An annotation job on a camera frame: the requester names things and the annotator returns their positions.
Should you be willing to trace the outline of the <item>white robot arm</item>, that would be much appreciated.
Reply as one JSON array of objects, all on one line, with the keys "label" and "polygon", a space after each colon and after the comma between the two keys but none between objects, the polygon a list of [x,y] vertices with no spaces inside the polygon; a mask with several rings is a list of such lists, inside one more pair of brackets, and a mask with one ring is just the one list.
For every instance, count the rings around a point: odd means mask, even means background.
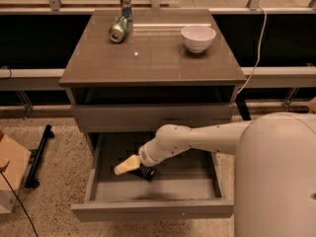
[{"label": "white robot arm", "polygon": [[191,128],[166,124],[118,175],[190,149],[235,157],[235,237],[316,237],[316,115],[273,113]]}]

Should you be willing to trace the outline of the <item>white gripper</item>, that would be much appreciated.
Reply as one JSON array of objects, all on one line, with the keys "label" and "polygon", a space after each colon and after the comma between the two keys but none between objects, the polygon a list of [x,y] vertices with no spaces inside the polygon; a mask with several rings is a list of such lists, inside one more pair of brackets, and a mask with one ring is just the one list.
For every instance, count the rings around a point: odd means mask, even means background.
[{"label": "white gripper", "polygon": [[138,156],[131,155],[115,166],[114,171],[116,175],[134,171],[140,167],[140,162],[144,166],[153,167],[168,158],[176,156],[178,153],[179,148],[176,145],[154,138],[139,148]]}]

